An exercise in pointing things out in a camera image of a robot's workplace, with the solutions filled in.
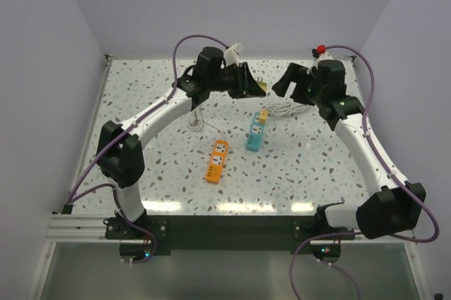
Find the yellow plug adapter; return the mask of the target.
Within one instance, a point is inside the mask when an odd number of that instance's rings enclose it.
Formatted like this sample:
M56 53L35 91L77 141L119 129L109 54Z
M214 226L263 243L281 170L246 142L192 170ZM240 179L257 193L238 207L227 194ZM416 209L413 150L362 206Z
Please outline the yellow plug adapter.
M265 125L267 120L268 120L268 111L266 109L262 109L259 113L259 123Z

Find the blue power strip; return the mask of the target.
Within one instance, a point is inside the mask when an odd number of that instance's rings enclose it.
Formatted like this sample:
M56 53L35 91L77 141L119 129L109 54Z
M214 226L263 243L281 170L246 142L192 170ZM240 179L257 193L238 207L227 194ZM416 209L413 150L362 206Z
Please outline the blue power strip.
M254 114L254 119L250 125L249 134L245 143L247 151L258 152L264 135L265 124L260 122L260 112Z

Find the yellow plug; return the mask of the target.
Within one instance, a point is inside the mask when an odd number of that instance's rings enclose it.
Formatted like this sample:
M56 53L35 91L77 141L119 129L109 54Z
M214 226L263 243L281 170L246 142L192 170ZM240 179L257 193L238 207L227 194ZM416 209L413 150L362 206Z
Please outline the yellow plug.
M257 77L256 82L262 90L264 90L265 92L267 91L267 83L262 77Z

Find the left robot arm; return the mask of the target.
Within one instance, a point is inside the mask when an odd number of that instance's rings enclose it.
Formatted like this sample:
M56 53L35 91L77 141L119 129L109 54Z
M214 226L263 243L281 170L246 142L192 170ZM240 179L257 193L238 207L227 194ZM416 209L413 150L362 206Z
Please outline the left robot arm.
M127 120L102 126L97 165L116 188L121 229L130 238L141 237L146 230L139 189L146 145L173 121L204 103L212 92L225 92L232 99L259 98L266 96L266 84L252 77L249 65L239 62L233 49L207 46L160 99Z

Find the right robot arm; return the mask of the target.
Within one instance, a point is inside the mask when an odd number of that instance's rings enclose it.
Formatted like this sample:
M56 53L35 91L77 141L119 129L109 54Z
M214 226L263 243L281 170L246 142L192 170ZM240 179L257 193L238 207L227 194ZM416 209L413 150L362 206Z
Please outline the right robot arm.
M318 108L321 118L347 147L369 194L360 206L345 202L319 206L311 232L328 239L338 230L352 229L375 239L412 230L426 191L422 184L411 183L396 172L371 128L363 127L364 107L357 97L347 94L345 75L345 67L338 60L319 61L312 68L290 63L272 86L277 96L284 97L294 84L290 98Z

